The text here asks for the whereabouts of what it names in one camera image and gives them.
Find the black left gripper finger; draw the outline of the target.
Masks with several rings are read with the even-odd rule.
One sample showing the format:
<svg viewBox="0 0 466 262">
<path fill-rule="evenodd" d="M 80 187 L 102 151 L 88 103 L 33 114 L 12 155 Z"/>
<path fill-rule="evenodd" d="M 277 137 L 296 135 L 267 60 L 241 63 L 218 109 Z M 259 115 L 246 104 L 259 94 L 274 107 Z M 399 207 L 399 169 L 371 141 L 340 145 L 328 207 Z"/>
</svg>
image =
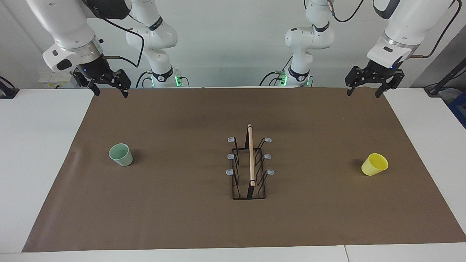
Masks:
<svg viewBox="0 0 466 262">
<path fill-rule="evenodd" d="M 398 88 L 398 85 L 404 79 L 404 76 L 403 70 L 399 69 L 396 70 L 392 76 L 378 77 L 381 86 L 375 92 L 375 97 L 380 98 L 384 92 Z"/>
<path fill-rule="evenodd" d="M 370 69 L 354 66 L 345 77 L 345 84 L 348 88 L 347 95 L 351 96 L 353 91 L 370 80 Z"/>
</svg>

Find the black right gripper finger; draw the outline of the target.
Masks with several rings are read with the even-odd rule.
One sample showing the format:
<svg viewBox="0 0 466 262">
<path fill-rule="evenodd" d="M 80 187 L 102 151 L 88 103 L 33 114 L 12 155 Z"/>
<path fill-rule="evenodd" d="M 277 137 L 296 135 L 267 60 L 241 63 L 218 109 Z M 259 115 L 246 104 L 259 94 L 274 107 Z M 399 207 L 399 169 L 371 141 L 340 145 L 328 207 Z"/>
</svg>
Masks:
<svg viewBox="0 0 466 262">
<path fill-rule="evenodd" d="M 117 88 L 124 98 L 128 97 L 128 90 L 131 86 L 131 80 L 124 70 L 120 69 L 112 72 L 110 82 L 108 84 L 111 87 Z"/>
<path fill-rule="evenodd" d="M 91 79 L 88 80 L 83 73 L 81 73 L 78 68 L 75 68 L 73 70 L 73 77 L 75 78 L 75 81 L 77 82 L 78 86 L 81 88 L 87 88 L 90 91 L 94 93 L 95 96 L 100 96 L 100 89 L 98 86 L 95 84 L 95 80 Z"/>
</svg>

